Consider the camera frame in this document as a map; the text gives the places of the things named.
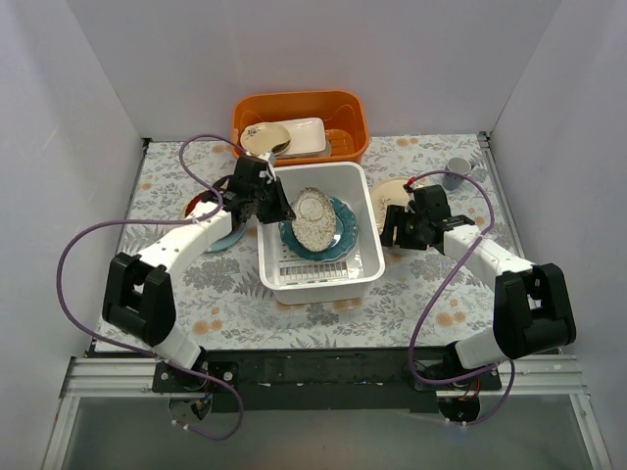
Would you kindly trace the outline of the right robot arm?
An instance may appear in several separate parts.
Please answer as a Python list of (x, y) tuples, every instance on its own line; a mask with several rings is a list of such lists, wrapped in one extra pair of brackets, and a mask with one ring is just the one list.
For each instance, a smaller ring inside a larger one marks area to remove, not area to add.
[(408, 366), (429, 386), (465, 389), (479, 375), (507, 360), (572, 344), (577, 336), (562, 270), (553, 263), (520, 258), (487, 238), (472, 219), (454, 215), (440, 185), (404, 187), (410, 199), (386, 209), (381, 243), (385, 247), (437, 250), (467, 268), (494, 294), (491, 327), (445, 348), (440, 363), (420, 369), (415, 347)]

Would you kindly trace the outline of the speckled beige plate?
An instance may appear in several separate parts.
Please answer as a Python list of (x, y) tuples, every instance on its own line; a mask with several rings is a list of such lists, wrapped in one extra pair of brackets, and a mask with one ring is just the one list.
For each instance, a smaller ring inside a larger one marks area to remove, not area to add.
[(336, 233), (336, 214), (330, 198), (314, 187), (299, 192), (291, 206), (296, 218), (292, 231), (297, 241), (308, 251), (326, 250)]

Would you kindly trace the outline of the teal embossed plate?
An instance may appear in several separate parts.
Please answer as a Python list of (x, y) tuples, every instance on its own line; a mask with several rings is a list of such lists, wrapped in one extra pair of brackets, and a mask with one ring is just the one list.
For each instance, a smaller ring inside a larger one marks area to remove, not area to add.
[(329, 246), (321, 252), (307, 250), (294, 235), (291, 221), (278, 224), (280, 239), (283, 244), (301, 259), (314, 262), (334, 262), (344, 259), (358, 242), (358, 225), (353, 211), (335, 197), (329, 201), (335, 211), (336, 232)]

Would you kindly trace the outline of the cream plate with sprig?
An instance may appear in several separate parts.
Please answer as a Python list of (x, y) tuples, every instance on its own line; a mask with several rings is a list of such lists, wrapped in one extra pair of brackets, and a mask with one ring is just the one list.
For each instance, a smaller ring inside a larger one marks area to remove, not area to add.
[(390, 205), (405, 207), (410, 200), (410, 195), (404, 189), (407, 181), (403, 177), (389, 178), (370, 189), (369, 196), (379, 234), (383, 231), (387, 208)]

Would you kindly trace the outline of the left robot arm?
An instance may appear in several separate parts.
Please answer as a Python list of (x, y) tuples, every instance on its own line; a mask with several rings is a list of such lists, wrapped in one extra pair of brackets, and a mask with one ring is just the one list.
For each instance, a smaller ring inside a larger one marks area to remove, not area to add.
[(262, 224), (295, 218), (274, 161), (272, 153), (240, 158), (226, 186), (203, 193), (179, 226), (137, 254), (120, 253), (110, 263), (104, 321), (177, 363), (174, 379), (186, 391), (201, 390), (209, 369), (198, 360), (201, 347), (177, 323), (173, 282), (251, 217)]

